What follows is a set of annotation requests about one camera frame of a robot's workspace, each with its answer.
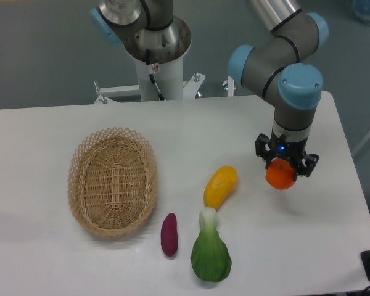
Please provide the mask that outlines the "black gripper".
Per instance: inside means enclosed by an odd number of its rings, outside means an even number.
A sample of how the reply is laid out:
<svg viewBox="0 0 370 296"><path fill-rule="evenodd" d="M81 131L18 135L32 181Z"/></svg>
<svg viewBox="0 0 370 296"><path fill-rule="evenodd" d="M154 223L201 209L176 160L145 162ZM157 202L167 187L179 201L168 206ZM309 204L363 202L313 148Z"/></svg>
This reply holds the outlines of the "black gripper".
<svg viewBox="0 0 370 296"><path fill-rule="evenodd" d="M271 138L260 133L255 140L255 153L262 158L267 170L275 158L292 160L294 178L309 177L319 161L318 154L308 154L305 146L308 140L308 128L294 131L281 126L273 126Z"/></svg>

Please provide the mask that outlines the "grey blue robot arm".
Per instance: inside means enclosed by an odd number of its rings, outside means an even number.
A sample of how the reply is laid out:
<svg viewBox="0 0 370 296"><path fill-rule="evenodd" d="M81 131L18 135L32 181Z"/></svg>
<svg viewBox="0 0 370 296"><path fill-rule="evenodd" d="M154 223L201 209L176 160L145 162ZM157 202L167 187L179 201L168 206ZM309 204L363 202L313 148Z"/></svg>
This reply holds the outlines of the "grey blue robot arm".
<svg viewBox="0 0 370 296"><path fill-rule="evenodd" d="M270 136L255 141L256 155L267 167L285 160L294 176L310 176L319 156L305 150L323 77L304 59L328 39L326 21L306 14L296 1L254 1L272 34L263 47L239 46L228 62L228 75L274 107ZM172 1L101 1L91 19L110 44L124 45L133 58L141 99L183 99L183 57L191 46L188 25L173 13Z"/></svg>

